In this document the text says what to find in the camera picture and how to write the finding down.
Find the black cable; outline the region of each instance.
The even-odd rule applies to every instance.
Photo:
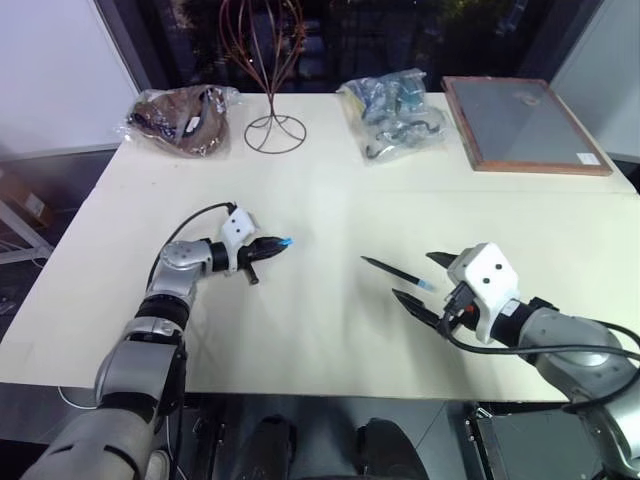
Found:
[[[622,348],[607,347],[605,345],[585,345],[585,344],[567,344],[567,345],[547,345],[542,347],[505,347],[505,348],[487,348],[476,347],[468,343],[463,343],[453,336],[451,332],[450,319],[453,318],[451,313],[445,313],[442,319],[442,331],[444,337],[456,347],[472,353],[481,353],[485,355],[534,355],[541,353],[565,353],[565,352],[593,352],[608,353],[610,355],[620,355],[623,357],[637,360],[640,362],[640,353]]]
[[[178,228],[176,228],[173,231],[173,233],[169,236],[167,241],[164,242],[164,245],[162,245],[162,248],[166,247],[167,244],[171,243],[173,241],[173,239],[176,238],[176,235],[178,235],[178,233],[180,233],[180,230],[182,230],[193,219],[195,219],[196,217],[199,217],[203,213],[206,213],[206,212],[209,212],[211,210],[215,210],[216,208],[221,208],[221,207],[227,207],[227,211],[228,211],[229,215],[231,215],[233,213],[233,211],[236,209],[235,203],[224,202],[224,203],[216,203],[215,205],[209,205],[208,207],[205,207],[205,208],[203,208],[201,210],[198,210],[194,214],[190,215],[184,222],[182,222],[180,225],[178,225]],[[153,265],[151,266],[151,271],[149,272],[149,277],[147,278],[147,288],[149,288],[149,285],[151,285],[151,281],[153,280],[153,275],[156,273],[156,268],[158,267],[158,262],[160,261],[160,253],[162,252],[162,248],[160,249],[160,252],[158,252],[158,255],[156,255],[156,259],[153,261]]]
[[[173,445],[173,462],[171,462],[171,468],[169,470],[169,478],[171,480],[176,480],[176,475],[178,474],[178,465],[180,462],[180,450],[182,448],[182,412],[184,410],[184,395],[181,396],[180,405],[178,405],[178,429],[177,429],[177,437],[176,441]]]
[[[607,474],[605,473],[605,471],[600,470],[591,478],[591,480],[605,480],[606,477],[607,477]]]
[[[629,350],[623,350],[622,348],[616,347],[607,347],[604,345],[580,345],[580,344],[570,344],[570,345],[548,345],[542,347],[505,347],[505,348],[486,348],[486,347],[476,347],[475,345],[469,345],[467,343],[461,342],[458,340],[451,331],[450,321],[453,318],[453,315],[450,312],[446,312],[442,318],[441,329],[439,330],[442,335],[449,340],[453,345],[460,348],[461,350],[466,350],[467,352],[472,353],[480,353],[485,355],[530,355],[530,354],[542,354],[542,353],[564,353],[564,352],[600,352],[600,353],[608,353],[611,355],[621,355],[627,358],[631,358],[633,360],[640,361],[640,354],[631,352]],[[631,338],[640,348],[640,336],[638,336],[635,332],[629,330],[628,328],[621,327],[620,325],[614,325],[607,322],[597,322],[600,325],[609,328],[611,330],[618,331],[627,335]],[[579,410],[584,408],[594,407],[598,405],[603,405],[608,403],[615,398],[622,395],[624,392],[629,390],[636,381],[640,379],[640,367],[636,370],[636,373],[633,374],[631,379],[627,383],[625,383],[619,389],[604,395],[602,397],[594,398],[592,400],[587,400],[585,402],[578,402],[569,405],[565,405],[562,407],[562,410],[567,413],[577,413]]]

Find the cardboard box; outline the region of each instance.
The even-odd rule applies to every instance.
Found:
[[[40,200],[19,177],[0,169],[0,200],[11,206],[25,220],[33,219],[48,227],[53,221],[53,212]]]

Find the black marker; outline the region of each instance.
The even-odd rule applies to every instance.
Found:
[[[385,272],[388,272],[391,275],[395,275],[396,277],[400,277],[401,279],[406,280],[407,282],[413,283],[414,285],[417,285],[420,288],[424,288],[428,292],[433,292],[435,290],[433,285],[431,285],[426,280],[422,280],[421,278],[414,277],[413,275],[409,275],[408,273],[405,273],[402,270],[398,270],[397,268],[387,265],[386,263],[382,263],[379,260],[376,260],[375,258],[369,258],[369,257],[360,257],[360,258],[369,262],[374,267],[381,268]]]

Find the white wall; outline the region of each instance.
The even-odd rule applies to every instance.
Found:
[[[607,152],[640,161],[640,1],[605,0],[552,86]]]
[[[2,0],[0,59],[0,156],[119,142],[137,92],[91,0]]]

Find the table surface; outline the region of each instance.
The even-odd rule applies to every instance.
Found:
[[[243,98],[219,158],[121,145],[0,344],[0,381],[92,386],[162,243],[193,211],[227,200],[251,211],[262,234],[295,243],[256,265],[257,286],[241,273],[200,282],[187,329],[189,391],[562,400],[519,358],[456,350],[391,294],[400,288],[441,308],[452,285],[424,254],[484,241],[510,259],[523,299],[639,330],[640,207],[615,166],[609,177],[474,172],[452,130],[444,145],[367,167],[336,95],[280,95],[279,110],[302,119],[309,136],[292,153],[266,156],[240,135],[266,103]],[[443,95],[428,98],[448,111]],[[199,218],[181,238],[215,237],[224,216]],[[437,291],[416,291],[360,255]]]

